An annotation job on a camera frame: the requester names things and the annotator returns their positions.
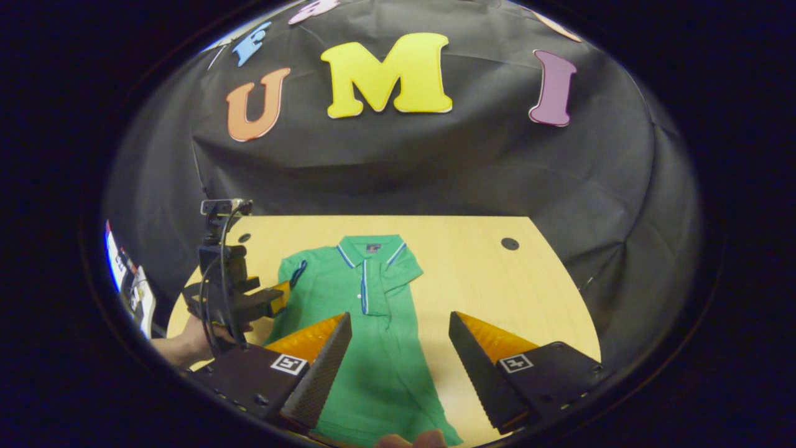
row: black fabric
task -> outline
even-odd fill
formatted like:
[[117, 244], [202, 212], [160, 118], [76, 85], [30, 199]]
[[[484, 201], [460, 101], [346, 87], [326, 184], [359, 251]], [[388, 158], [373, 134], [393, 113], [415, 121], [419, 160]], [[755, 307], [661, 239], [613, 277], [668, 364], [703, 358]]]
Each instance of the black fabric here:
[[[240, 39], [187, 61], [129, 127], [106, 211], [160, 286], [159, 311], [196, 268], [205, 197], [254, 199], [254, 214], [528, 216], [581, 289], [603, 362], [630, 366], [656, 347], [688, 297], [701, 218], [685, 141], [639, 80], [508, 2], [343, 0], [290, 27], [299, 7], [269, 19], [242, 67], [231, 51]], [[365, 103], [357, 117], [330, 119], [320, 54], [358, 41], [382, 60], [413, 32], [448, 37], [453, 110], [398, 112], [396, 87], [383, 112]], [[528, 118], [541, 84], [534, 49], [578, 69], [565, 128]], [[254, 82], [248, 111], [259, 116], [259, 79], [282, 67], [291, 73], [275, 126], [232, 140], [226, 95]], [[165, 327], [168, 315], [158, 318]]]

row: cable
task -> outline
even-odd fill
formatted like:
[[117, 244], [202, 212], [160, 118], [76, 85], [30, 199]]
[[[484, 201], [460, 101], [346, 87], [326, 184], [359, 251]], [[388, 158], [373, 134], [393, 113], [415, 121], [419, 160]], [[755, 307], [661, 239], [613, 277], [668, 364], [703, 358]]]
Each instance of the cable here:
[[210, 345], [210, 351], [213, 352], [213, 357], [216, 359], [218, 359], [220, 356], [220, 349], [218, 348], [216, 333], [212, 331], [213, 322], [210, 320], [210, 295], [208, 294], [207, 302], [204, 302], [202, 297], [204, 296], [203, 292], [205, 289], [205, 282], [207, 281], [207, 274], [217, 262], [218, 258], [213, 260], [213, 262], [208, 265], [207, 269], [205, 269], [205, 273], [202, 274], [201, 282], [199, 283], [199, 320], [201, 320], [202, 329], [205, 330], [205, 338], [207, 338], [207, 342]]
[[240, 204], [239, 206], [235, 207], [235, 209], [232, 210], [232, 213], [230, 213], [229, 216], [227, 217], [227, 220], [224, 222], [224, 229], [221, 231], [221, 253], [220, 253], [221, 291], [224, 294], [224, 312], [226, 314], [226, 319], [229, 326], [229, 334], [232, 335], [232, 338], [234, 338], [238, 344], [243, 344], [244, 342], [246, 342], [246, 340], [240, 334], [236, 322], [232, 319], [232, 311], [229, 308], [229, 297], [227, 292], [227, 268], [226, 268], [226, 263], [224, 263], [224, 261], [227, 258], [225, 248], [227, 245], [227, 232], [229, 231], [229, 223], [232, 222], [232, 218], [235, 216], [235, 214], [240, 212], [240, 209], [242, 209], [244, 205], [245, 204]]

